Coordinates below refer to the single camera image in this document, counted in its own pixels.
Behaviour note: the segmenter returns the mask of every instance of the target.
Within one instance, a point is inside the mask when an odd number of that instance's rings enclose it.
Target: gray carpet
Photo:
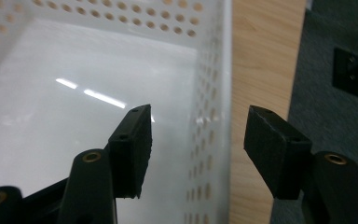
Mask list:
[[[333,50],[358,55],[358,1],[314,0],[298,54],[289,122],[313,143],[358,163],[358,98],[332,87]],[[301,200],[275,200],[271,223],[305,223]]]

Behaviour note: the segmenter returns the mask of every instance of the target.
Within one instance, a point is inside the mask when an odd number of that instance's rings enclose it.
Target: white plastic basket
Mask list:
[[[0,186],[27,196],[152,105],[140,200],[119,223],[227,223],[229,0],[0,0]]]

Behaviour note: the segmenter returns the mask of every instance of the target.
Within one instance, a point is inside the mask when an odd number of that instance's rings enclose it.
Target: basket floor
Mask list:
[[[26,196],[66,178],[76,154],[104,147],[127,111],[151,104],[154,141],[143,195],[117,201],[119,222],[183,222],[196,59],[194,49],[168,43],[31,21],[0,64],[0,186]]]

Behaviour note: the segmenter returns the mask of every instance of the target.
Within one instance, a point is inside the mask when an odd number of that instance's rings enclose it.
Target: black bracket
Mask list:
[[[0,187],[0,224],[117,224],[116,198],[140,197],[152,147],[150,105],[129,111],[104,149],[78,154],[71,174],[22,198]]]
[[[311,141],[274,112],[251,105],[244,149],[272,196],[304,192],[307,224],[358,223],[358,165],[334,152],[311,154]]]
[[[335,49],[333,86],[358,96],[358,56]]]

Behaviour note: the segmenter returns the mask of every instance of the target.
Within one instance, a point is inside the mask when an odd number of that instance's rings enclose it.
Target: wooden table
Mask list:
[[[233,0],[230,223],[269,223],[272,197],[243,150],[249,105],[287,118],[306,0]]]

